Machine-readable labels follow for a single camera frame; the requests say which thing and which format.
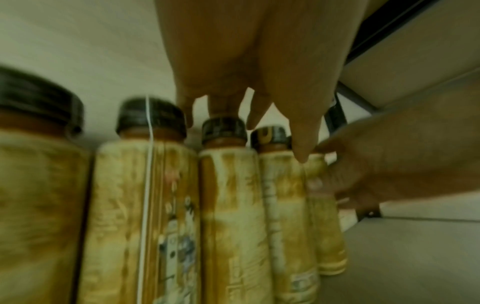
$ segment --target hand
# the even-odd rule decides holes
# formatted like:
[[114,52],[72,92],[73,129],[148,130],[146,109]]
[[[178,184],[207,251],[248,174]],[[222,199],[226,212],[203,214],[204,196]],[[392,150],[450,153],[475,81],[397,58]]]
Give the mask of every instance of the hand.
[[255,90],[247,128],[274,103],[305,162],[318,142],[367,0],[156,0],[176,102],[193,124],[196,98],[211,116],[238,115]]
[[480,71],[340,129],[320,143],[337,162],[311,195],[349,197],[339,207],[480,189]]

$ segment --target human hand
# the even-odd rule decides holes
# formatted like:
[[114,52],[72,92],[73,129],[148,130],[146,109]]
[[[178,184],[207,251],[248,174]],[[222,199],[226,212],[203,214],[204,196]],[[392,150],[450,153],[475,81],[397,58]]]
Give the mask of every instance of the human hand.
[[480,71],[345,126],[318,146],[337,162],[309,182],[310,194],[363,209],[480,189],[479,100]]
[[305,162],[367,2],[156,0],[187,125],[196,98],[208,95],[210,116],[238,115],[250,87],[247,128],[274,103],[289,119],[296,158]]

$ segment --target white cable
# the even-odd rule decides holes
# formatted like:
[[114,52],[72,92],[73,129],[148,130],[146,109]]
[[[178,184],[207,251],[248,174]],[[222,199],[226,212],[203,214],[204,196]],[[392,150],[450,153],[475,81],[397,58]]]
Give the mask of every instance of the white cable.
[[150,179],[152,177],[152,159],[154,152],[154,131],[150,117],[150,99],[145,98],[146,121],[148,123],[148,132],[150,134],[148,142],[148,155],[145,168],[145,189],[143,191],[143,213],[141,217],[141,234],[140,234],[140,259],[138,263],[138,281],[136,285],[136,304],[142,304],[144,273],[145,273],[145,255],[147,251],[147,221],[149,218],[150,204]]

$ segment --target bottle neck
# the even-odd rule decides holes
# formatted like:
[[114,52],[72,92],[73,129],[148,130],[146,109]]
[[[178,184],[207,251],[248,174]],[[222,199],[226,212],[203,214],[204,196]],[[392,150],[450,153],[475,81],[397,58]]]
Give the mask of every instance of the bottle neck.
[[[150,131],[147,127],[132,127],[120,132],[122,139],[150,139]],[[183,143],[185,137],[182,133],[170,128],[154,128],[153,138],[161,141],[173,141]]]
[[279,151],[287,151],[289,149],[287,144],[265,144],[260,145],[257,148],[257,152],[259,154],[269,153],[269,152],[279,152]]
[[60,123],[7,109],[0,109],[0,129],[66,138],[65,127]]
[[204,149],[227,148],[227,147],[244,147],[247,140],[237,137],[220,137],[211,139],[203,143]]

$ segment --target plastic bottle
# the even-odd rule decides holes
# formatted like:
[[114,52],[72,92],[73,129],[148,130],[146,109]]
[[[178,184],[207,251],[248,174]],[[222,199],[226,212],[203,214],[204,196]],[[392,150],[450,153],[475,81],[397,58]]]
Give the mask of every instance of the plastic bottle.
[[302,165],[289,150],[282,127],[257,129],[250,142],[259,154],[276,301],[313,303],[320,280]]
[[183,145],[184,115],[169,102],[133,98],[116,131],[121,139],[96,156],[77,302],[200,303],[198,158]]
[[[307,180],[318,178],[327,170],[325,156],[317,151],[310,154],[303,166]],[[332,195],[309,197],[308,206],[319,274],[336,275],[344,272],[348,257],[335,198]]]
[[83,105],[43,78],[0,68],[0,303],[70,301],[90,167]]
[[272,304],[272,274],[258,157],[238,118],[202,127],[203,304]]

